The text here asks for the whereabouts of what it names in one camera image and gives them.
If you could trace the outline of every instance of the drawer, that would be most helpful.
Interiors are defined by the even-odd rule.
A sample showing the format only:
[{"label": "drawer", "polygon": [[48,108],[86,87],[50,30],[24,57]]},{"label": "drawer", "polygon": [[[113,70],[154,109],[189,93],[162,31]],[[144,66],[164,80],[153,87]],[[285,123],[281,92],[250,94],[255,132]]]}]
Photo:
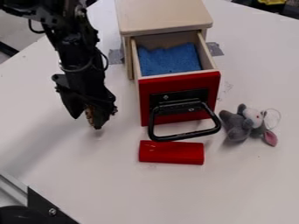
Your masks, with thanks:
[{"label": "drawer", "polygon": [[[137,51],[138,46],[153,50],[157,48],[167,49],[185,43],[193,43],[196,46],[202,70],[142,76]],[[131,47],[133,71],[139,95],[142,126],[148,125],[151,110],[150,97],[155,94],[167,95],[167,93],[177,91],[206,89],[208,92],[208,106],[214,110],[219,89],[220,72],[212,59],[200,31],[184,31],[134,37],[131,39]],[[156,124],[198,120],[207,117],[208,116],[204,111],[179,115],[161,115],[156,119]]]}]

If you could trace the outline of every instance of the plush toy ear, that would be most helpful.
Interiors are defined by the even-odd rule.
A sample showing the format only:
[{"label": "plush toy ear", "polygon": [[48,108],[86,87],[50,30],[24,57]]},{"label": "plush toy ear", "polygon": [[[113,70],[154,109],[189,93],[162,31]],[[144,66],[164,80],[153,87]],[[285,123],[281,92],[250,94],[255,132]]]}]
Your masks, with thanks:
[{"label": "plush toy ear", "polygon": [[273,147],[275,147],[277,145],[277,142],[278,142],[277,136],[272,131],[266,130],[266,132],[264,133],[263,137],[264,137],[264,141],[267,144],[269,144],[269,145],[271,145]]},{"label": "plush toy ear", "polygon": [[238,107],[238,112],[237,112],[237,114],[240,115],[240,116],[243,116],[243,111],[244,111],[246,108],[247,108],[247,106],[246,106],[244,103],[240,104],[239,107]]},{"label": "plush toy ear", "polygon": [[263,117],[266,117],[266,115],[267,115],[267,111],[265,110],[265,111],[261,111],[261,115],[263,116]]}]

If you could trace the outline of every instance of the wooden top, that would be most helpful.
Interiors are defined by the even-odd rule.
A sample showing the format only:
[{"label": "wooden top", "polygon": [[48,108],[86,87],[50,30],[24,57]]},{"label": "wooden top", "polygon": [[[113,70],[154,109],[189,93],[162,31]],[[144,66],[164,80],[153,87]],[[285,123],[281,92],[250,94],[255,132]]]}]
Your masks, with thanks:
[{"label": "wooden top", "polygon": [[115,0],[115,6],[122,36],[212,27],[201,0]]}]

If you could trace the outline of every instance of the floor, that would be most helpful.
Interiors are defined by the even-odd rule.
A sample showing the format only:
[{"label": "floor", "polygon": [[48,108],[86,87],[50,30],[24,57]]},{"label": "floor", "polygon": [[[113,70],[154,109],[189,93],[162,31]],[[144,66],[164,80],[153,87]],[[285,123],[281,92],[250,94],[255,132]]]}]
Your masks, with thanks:
[{"label": "floor", "polygon": [[[40,29],[40,25],[37,23],[33,23],[33,26],[36,30]],[[0,41],[6,45],[22,51],[42,36],[29,30],[27,19],[14,17],[4,11],[0,11]],[[6,54],[0,52],[0,64],[8,58]]]}]

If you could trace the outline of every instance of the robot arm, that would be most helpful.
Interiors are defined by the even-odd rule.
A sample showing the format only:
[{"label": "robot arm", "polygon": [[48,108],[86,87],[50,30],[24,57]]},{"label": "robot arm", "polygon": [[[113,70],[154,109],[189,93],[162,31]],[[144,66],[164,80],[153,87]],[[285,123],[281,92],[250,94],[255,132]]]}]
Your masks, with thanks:
[{"label": "robot arm", "polygon": [[94,0],[0,0],[0,9],[15,16],[39,21],[59,54],[63,74],[55,74],[56,90],[70,115],[87,119],[100,129],[117,112],[115,96],[105,87],[108,60],[96,48],[97,31],[87,18]]}]

